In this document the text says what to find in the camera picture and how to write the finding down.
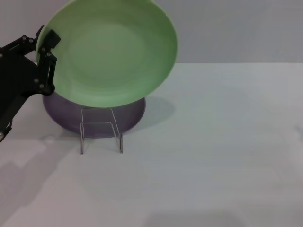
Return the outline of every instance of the white table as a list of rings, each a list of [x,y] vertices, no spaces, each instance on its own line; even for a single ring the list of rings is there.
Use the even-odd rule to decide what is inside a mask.
[[[302,227],[303,64],[177,64],[124,136],[30,98],[0,144],[1,227]]]

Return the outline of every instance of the metal plate stand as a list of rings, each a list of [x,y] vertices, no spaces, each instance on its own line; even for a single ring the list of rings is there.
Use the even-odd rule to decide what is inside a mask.
[[[117,125],[117,122],[116,122],[116,117],[115,117],[115,114],[114,114],[114,111],[112,108],[105,108],[107,109],[108,111],[111,111],[112,113],[112,116],[113,116],[113,119],[114,119],[114,123],[113,122],[85,122],[84,121],[84,113],[88,110],[97,110],[98,108],[83,108],[81,110],[81,116],[82,116],[82,122],[80,123],[80,135],[81,135],[81,154],[83,155],[84,154],[84,140],[85,140],[85,131],[84,131],[84,126],[85,125],[104,125],[104,124],[108,124],[108,125],[111,125],[112,129],[113,129],[113,135],[115,136],[115,140],[117,142],[117,145],[118,145],[118,148],[119,148],[119,151],[121,154],[123,154],[123,135],[120,133],[119,131],[119,128],[118,128],[118,125]]]

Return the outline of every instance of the purple plate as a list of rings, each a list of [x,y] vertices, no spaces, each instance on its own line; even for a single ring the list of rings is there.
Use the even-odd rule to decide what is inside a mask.
[[[81,111],[87,106],[73,103],[57,93],[43,97],[44,107],[50,117],[63,128],[80,134],[82,122]],[[145,112],[145,98],[134,103],[113,107],[116,122],[121,134],[132,129],[143,117]],[[84,133],[86,138],[114,137],[111,124],[92,124],[93,122],[112,122],[117,133],[112,112],[108,108],[83,110]]]

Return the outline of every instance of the green bowl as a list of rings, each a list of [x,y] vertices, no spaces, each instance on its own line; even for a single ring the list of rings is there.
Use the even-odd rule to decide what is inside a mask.
[[[61,38],[52,50],[56,93],[80,105],[135,102],[155,90],[176,61],[176,31],[150,0],[73,1],[44,26],[37,50],[51,29]]]

